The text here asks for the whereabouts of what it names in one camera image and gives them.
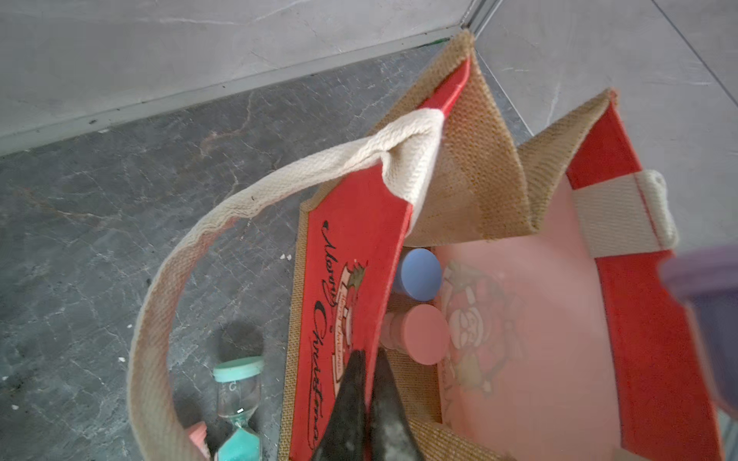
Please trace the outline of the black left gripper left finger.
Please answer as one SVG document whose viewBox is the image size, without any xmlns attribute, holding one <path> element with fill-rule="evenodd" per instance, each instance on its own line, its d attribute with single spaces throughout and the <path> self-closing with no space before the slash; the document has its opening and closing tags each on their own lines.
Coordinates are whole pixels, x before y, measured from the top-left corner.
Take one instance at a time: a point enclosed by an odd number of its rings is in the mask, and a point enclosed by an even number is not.
<svg viewBox="0 0 738 461">
<path fill-rule="evenodd" d="M 354 351 L 346 366 L 331 418 L 311 460 L 363 460 L 366 360 Z"/>
</svg>

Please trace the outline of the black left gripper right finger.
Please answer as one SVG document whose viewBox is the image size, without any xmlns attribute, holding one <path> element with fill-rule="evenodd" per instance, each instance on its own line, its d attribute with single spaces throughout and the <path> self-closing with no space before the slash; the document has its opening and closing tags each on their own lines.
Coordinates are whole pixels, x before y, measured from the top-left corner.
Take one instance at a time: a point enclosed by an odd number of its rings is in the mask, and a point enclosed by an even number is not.
<svg viewBox="0 0 738 461">
<path fill-rule="evenodd" d="M 384 349 L 379 349 L 377 354 L 369 424 L 371 460 L 424 459 L 411 431 Z"/>
</svg>

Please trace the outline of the blue hourglass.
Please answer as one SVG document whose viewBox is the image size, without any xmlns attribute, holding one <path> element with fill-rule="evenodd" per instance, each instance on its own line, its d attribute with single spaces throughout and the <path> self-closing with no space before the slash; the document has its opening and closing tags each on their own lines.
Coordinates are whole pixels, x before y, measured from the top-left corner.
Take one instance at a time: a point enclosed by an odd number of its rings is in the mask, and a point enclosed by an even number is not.
<svg viewBox="0 0 738 461">
<path fill-rule="evenodd" d="M 419 302 L 432 301 L 442 284 L 439 260 L 430 250 L 417 248 L 401 257 L 392 291 Z"/>
</svg>

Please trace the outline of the purple hourglass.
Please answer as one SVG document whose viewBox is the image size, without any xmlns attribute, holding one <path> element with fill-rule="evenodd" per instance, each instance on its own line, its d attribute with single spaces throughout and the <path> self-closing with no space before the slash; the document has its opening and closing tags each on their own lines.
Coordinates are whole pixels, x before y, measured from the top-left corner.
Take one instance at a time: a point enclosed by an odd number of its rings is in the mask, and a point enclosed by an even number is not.
<svg viewBox="0 0 738 461">
<path fill-rule="evenodd" d="M 686 310 L 701 371 L 716 405 L 737 418 L 737 246 L 669 257 L 658 274 Z"/>
</svg>

